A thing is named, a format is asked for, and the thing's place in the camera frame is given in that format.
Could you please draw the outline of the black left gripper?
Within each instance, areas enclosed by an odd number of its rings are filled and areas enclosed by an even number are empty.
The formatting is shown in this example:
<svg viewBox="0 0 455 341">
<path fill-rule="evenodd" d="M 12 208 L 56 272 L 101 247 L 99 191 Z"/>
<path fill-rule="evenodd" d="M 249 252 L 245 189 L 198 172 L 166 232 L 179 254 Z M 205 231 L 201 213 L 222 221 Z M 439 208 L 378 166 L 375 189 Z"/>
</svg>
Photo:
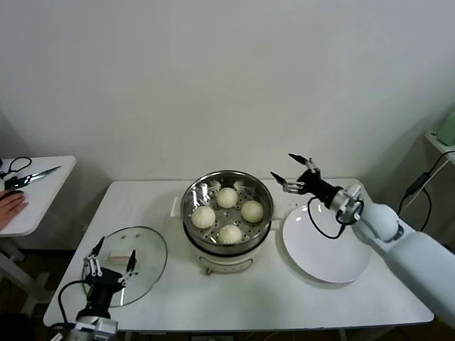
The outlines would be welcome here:
<svg viewBox="0 0 455 341">
<path fill-rule="evenodd" d="M 99 255 L 104 240 L 105 237 L 102 237 L 83 259 L 84 282 L 90 287 L 86 308 L 91 310 L 108 310 L 114 294 L 120 292 L 127 282 L 137 275 L 136 250 L 133 250 L 129 257 L 124 275 L 101 267 Z"/>
</svg>

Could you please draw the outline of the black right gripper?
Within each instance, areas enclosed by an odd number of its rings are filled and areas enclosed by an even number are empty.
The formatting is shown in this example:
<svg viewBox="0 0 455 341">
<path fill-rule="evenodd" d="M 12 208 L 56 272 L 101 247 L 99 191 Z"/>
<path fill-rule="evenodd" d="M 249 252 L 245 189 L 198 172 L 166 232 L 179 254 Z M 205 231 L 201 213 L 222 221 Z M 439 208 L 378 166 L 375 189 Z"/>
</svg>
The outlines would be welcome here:
<svg viewBox="0 0 455 341">
<path fill-rule="evenodd" d="M 289 157 L 305 166 L 308 170 L 297 179 L 298 183 L 288 182 L 280 175 L 271 172 L 270 174 L 282 187 L 282 190 L 286 193 L 311 193 L 316 196 L 326 208 L 330 209 L 333 199 L 337 194 L 337 187 L 332 186 L 321 177 L 321 172 L 314 164 L 312 158 L 305 158 L 295 153 L 289 153 Z"/>
</svg>

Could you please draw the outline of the person's bare hand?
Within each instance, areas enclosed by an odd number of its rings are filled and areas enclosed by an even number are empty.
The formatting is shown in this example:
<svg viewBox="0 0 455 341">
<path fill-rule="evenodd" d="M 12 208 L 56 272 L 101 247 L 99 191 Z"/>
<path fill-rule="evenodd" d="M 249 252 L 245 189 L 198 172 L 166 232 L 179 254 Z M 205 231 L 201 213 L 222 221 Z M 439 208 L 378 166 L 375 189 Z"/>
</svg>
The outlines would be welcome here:
<svg viewBox="0 0 455 341">
<path fill-rule="evenodd" d="M 1 191 L 0 230 L 3 230 L 27 206 L 28 203 L 22 191 Z"/>
</svg>

